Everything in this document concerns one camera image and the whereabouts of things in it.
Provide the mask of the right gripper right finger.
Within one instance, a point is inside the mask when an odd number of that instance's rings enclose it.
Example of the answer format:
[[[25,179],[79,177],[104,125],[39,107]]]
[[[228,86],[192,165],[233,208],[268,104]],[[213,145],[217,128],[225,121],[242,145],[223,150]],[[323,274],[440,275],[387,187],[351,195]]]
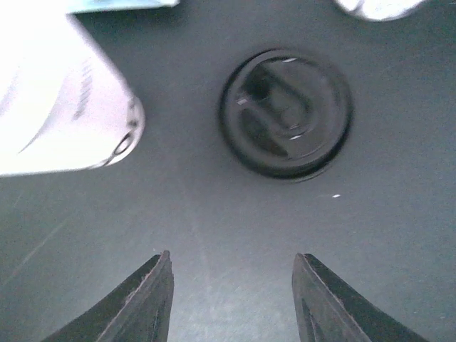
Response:
[[[292,291],[301,341],[427,341],[374,306],[312,254],[295,256]]]

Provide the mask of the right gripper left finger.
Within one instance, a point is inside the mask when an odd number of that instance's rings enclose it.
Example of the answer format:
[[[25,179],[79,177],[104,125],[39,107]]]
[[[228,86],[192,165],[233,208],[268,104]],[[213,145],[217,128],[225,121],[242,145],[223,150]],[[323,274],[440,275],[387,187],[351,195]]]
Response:
[[[166,341],[174,294],[170,253],[147,260],[46,341]]]

